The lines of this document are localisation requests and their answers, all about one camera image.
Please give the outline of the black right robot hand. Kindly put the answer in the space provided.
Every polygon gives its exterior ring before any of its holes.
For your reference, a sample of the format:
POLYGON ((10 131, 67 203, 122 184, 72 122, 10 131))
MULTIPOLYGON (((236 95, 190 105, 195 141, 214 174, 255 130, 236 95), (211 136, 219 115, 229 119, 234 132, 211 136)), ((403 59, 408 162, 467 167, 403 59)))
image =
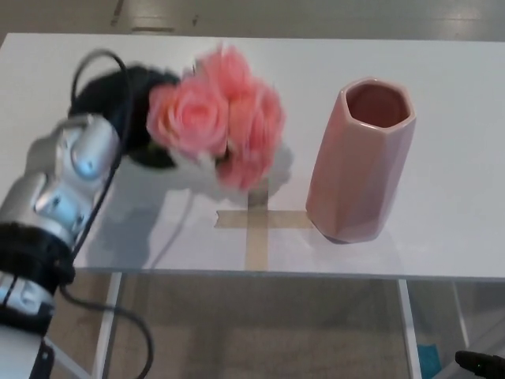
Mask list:
POLYGON ((454 360, 464 370, 488 379, 504 379, 504 358, 474 351, 457 351, 454 360))

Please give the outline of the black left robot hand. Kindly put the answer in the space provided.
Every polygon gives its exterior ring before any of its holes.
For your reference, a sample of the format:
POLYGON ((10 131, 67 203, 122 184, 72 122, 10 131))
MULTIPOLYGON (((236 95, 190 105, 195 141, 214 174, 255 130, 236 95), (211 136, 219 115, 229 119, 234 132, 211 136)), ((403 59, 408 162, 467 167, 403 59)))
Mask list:
POLYGON ((122 137, 128 110, 132 111, 130 129, 123 156, 136 164, 159 170, 176 167, 170 153, 156 145, 146 128, 149 112, 149 93, 162 84, 175 86, 180 79, 170 71, 160 71, 146 66, 128 66, 127 73, 133 90, 133 105, 129 106, 129 95, 125 76, 118 70, 89 81, 71 102, 68 115, 99 114, 116 129, 122 137))

